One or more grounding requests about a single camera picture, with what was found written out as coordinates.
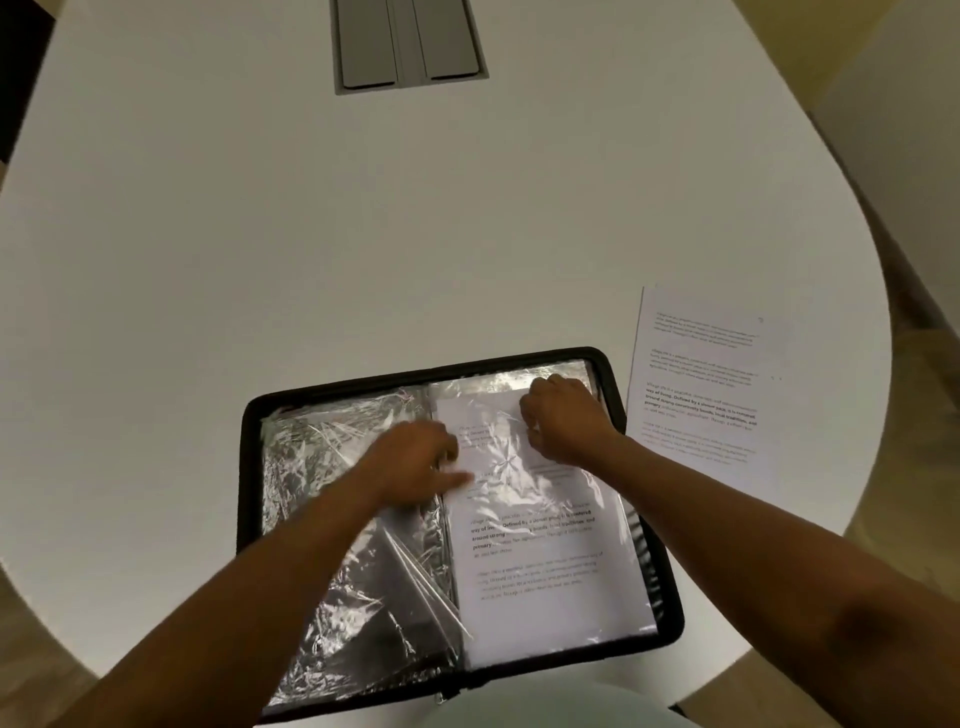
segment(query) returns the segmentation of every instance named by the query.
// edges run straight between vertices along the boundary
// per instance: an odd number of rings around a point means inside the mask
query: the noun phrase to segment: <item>hand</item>
[[[603,406],[579,379],[534,379],[520,398],[530,445],[544,457],[590,470],[606,444],[620,437]]]
[[[420,420],[380,435],[351,474],[373,488],[379,507],[417,505],[473,479],[472,473],[437,470],[439,463],[456,459],[457,438],[441,423]]]

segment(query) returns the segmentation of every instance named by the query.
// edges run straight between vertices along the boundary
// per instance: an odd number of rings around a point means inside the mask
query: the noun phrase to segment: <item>beige floor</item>
[[[738,0],[807,106],[894,0]],[[45,0],[57,10],[62,0]],[[4,169],[0,165],[0,184]],[[881,252],[889,241],[878,240]],[[932,328],[891,273],[893,381],[873,476],[848,537],[931,588],[960,598],[960,345]],[[44,725],[92,684],[0,574],[0,728]],[[835,725],[755,653],[684,702],[704,728]]]

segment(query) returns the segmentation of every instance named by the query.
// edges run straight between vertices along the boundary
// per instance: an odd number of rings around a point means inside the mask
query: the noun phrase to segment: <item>left hand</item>
[[[351,474],[373,488],[380,507],[418,505],[473,479],[472,473],[437,470],[457,453],[457,438],[443,424],[399,423],[373,442]]]

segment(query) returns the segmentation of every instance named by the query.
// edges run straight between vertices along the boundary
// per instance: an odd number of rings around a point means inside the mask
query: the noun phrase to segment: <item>right hand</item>
[[[530,445],[544,457],[584,470],[621,437],[603,406],[579,379],[536,378],[520,398]]]

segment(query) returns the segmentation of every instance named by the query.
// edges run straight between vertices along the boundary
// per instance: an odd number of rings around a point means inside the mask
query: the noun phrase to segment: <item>printed document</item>
[[[645,289],[627,434],[693,470],[771,500],[781,336],[782,328],[763,316]]]
[[[469,668],[656,631],[620,497],[530,447],[525,393],[436,402],[475,475],[444,496]]]

